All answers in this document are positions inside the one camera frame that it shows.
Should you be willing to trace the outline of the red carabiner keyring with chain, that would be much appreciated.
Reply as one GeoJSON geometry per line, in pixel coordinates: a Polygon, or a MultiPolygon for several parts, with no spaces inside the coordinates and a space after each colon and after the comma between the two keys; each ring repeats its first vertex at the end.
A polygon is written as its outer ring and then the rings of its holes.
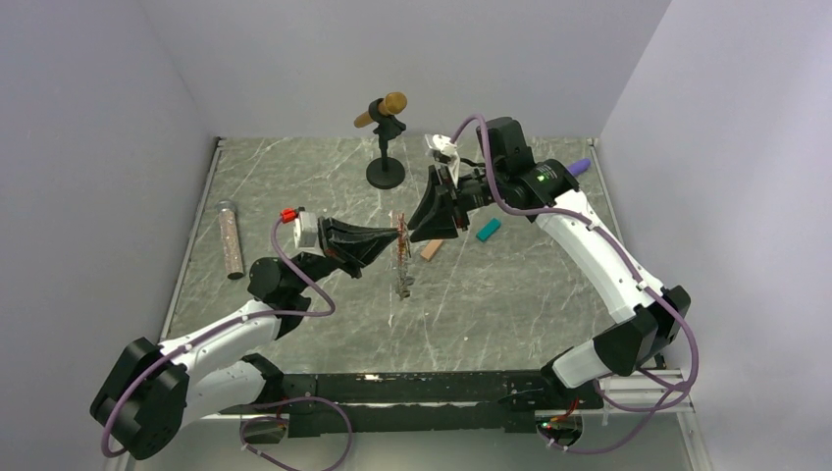
{"type": "Polygon", "coordinates": [[[404,300],[411,295],[410,289],[414,284],[414,278],[409,273],[412,254],[410,236],[404,213],[395,210],[391,211],[390,224],[397,231],[395,246],[392,248],[391,265],[395,274],[392,287],[398,298],[404,300]]]}

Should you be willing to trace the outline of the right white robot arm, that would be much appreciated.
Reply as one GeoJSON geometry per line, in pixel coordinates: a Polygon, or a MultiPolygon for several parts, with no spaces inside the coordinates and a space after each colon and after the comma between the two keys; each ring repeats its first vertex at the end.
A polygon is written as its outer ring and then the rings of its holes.
{"type": "Polygon", "coordinates": [[[408,223],[414,241],[450,239],[470,225],[475,209],[497,204],[522,216],[555,240],[600,295],[612,326],[550,360],[542,369],[543,399],[567,406],[580,387],[607,375],[629,376],[671,344],[682,328],[691,298],[664,283],[609,231],[576,177],[555,159],[536,161],[520,123],[509,117],[477,129],[484,160],[460,174],[453,136],[429,134],[435,162],[427,187],[408,223]]]}

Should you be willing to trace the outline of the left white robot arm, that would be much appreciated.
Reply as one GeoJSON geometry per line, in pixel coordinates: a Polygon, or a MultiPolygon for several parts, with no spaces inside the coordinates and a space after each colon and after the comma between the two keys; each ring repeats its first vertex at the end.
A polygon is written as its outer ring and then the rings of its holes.
{"type": "Polygon", "coordinates": [[[320,281],[353,279],[396,242],[395,227],[372,228],[286,209],[270,230],[275,257],[249,272],[250,299],[225,317],[177,338],[139,338],[118,357],[90,405],[108,458],[146,459],[183,427],[232,406],[259,412],[282,398],[283,372],[255,348],[280,340],[307,318],[337,311],[320,281]]]}

